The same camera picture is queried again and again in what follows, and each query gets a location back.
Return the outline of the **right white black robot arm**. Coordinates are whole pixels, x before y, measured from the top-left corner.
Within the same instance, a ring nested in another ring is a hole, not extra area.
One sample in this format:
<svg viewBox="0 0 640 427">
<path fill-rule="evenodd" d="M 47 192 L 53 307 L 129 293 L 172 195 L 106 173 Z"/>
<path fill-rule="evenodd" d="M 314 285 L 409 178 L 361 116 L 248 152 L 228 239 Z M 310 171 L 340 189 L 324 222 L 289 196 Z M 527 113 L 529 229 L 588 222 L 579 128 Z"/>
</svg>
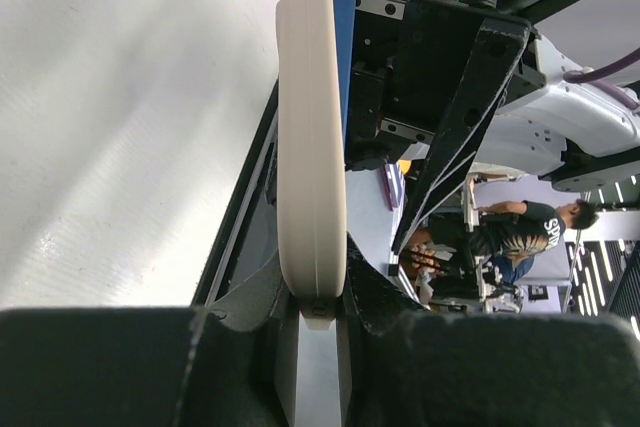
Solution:
<svg viewBox="0 0 640 427">
<path fill-rule="evenodd" d="M 373 170 L 425 158 L 392 244 L 474 164 L 585 192 L 639 169 L 639 101 L 588 71 L 537 24 L 580 0 L 355 0 L 346 163 Z"/>
</svg>

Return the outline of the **clear translucent phone case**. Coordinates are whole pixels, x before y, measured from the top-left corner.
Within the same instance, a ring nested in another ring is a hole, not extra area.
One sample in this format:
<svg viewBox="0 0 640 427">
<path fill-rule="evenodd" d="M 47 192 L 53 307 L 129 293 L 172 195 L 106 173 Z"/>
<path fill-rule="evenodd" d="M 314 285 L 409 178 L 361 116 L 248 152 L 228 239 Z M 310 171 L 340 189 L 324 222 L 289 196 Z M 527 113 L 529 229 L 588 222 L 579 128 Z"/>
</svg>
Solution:
<svg viewBox="0 0 640 427">
<path fill-rule="evenodd" d="M 346 179 L 333 0 L 279 0 L 277 227 L 283 278 L 326 330 L 346 277 Z"/>
</svg>

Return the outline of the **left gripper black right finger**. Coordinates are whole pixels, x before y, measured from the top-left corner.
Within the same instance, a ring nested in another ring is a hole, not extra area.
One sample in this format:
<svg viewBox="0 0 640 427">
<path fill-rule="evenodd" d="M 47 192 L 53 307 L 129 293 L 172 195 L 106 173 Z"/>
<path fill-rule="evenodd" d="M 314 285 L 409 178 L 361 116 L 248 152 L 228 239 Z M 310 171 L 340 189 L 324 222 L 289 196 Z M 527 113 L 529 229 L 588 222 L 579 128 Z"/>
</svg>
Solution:
<svg viewBox="0 0 640 427">
<path fill-rule="evenodd" d="M 614 317 L 436 314 L 347 245 L 346 426 L 635 426 L 639 343 Z"/>
</svg>

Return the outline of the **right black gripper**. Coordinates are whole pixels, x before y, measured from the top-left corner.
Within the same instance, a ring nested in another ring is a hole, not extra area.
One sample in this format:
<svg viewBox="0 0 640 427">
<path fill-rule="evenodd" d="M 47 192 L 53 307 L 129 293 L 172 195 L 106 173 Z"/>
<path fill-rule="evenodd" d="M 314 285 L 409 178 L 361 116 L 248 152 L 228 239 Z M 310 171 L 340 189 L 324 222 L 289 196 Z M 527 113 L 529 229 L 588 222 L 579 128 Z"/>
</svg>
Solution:
<svg viewBox="0 0 640 427">
<path fill-rule="evenodd" d="M 356 0 L 346 167 L 394 163 L 433 138 L 391 245 L 464 183 L 530 36 L 469 0 Z"/>
</svg>

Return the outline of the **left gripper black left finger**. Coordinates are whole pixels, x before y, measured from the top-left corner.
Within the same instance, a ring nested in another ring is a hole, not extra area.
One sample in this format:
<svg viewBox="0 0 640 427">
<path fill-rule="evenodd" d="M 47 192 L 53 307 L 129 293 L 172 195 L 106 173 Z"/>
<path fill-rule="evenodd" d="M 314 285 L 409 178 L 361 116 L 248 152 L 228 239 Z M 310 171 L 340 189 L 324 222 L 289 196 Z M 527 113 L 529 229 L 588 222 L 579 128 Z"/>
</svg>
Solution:
<svg viewBox="0 0 640 427">
<path fill-rule="evenodd" d="M 1 314 L 5 426 L 290 426 L 298 311 L 277 258 L 208 306 Z"/>
</svg>

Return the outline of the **dark blue phone case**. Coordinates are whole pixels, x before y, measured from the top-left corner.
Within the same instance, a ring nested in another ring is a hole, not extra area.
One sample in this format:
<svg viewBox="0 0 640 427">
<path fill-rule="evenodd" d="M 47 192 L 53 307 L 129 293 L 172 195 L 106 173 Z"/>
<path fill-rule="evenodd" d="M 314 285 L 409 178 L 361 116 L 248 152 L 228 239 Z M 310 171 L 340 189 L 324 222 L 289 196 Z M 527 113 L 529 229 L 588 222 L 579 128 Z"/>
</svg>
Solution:
<svg viewBox="0 0 640 427">
<path fill-rule="evenodd" d="M 343 157 L 344 167 L 347 168 L 347 126 L 356 0 L 333 0 L 333 7 L 340 92 Z"/>
</svg>

